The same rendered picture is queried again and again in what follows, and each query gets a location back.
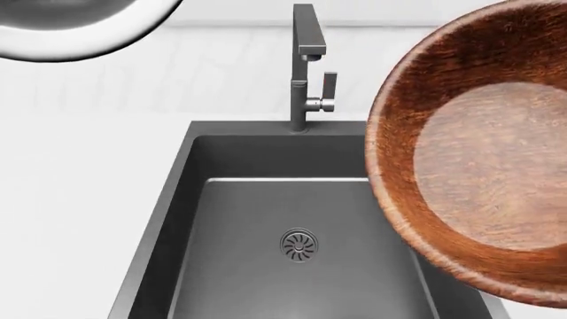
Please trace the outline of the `dark grey sink basin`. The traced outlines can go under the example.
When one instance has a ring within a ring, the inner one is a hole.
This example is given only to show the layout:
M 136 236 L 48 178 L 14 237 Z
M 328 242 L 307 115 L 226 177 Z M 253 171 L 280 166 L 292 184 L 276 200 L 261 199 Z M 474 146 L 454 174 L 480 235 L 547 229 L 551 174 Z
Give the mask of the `dark grey sink basin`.
M 509 319 L 401 240 L 361 121 L 190 124 L 108 319 Z M 280 238 L 313 232 L 307 262 Z

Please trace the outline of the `grey square faucet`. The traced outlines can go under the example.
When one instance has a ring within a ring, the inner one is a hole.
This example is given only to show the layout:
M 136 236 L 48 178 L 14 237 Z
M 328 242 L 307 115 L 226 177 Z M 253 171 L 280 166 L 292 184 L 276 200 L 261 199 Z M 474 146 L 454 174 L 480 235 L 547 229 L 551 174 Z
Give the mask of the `grey square faucet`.
M 319 97 L 307 97 L 308 63 L 326 55 L 327 45 L 312 4 L 294 4 L 292 13 L 291 131 L 303 132 L 309 112 L 322 110 Z

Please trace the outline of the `brown wooden bowl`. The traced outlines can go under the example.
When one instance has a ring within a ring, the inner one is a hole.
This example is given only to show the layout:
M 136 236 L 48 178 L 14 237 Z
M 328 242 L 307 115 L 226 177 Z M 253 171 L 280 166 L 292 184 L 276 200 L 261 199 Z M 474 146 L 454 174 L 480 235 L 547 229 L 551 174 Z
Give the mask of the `brown wooden bowl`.
M 567 0 L 504 0 L 392 69 L 365 133 L 388 222 L 509 319 L 567 319 Z

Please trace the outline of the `round metal drain strainer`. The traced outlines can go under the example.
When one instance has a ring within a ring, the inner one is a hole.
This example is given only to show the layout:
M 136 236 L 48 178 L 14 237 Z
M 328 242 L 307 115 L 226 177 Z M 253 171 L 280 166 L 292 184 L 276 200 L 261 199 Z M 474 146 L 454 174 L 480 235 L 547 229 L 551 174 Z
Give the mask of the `round metal drain strainer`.
M 312 260 L 318 252 L 318 240 L 305 228 L 292 228 L 280 238 L 280 251 L 290 261 L 303 263 Z

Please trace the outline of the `white ceramic bowl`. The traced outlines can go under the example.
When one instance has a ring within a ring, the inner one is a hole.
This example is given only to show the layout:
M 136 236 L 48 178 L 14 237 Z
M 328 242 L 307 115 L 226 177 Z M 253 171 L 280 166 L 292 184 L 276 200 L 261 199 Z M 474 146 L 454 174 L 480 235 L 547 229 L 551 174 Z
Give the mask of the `white ceramic bowl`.
M 66 63 L 108 55 L 164 23 L 183 0 L 0 0 L 0 58 Z

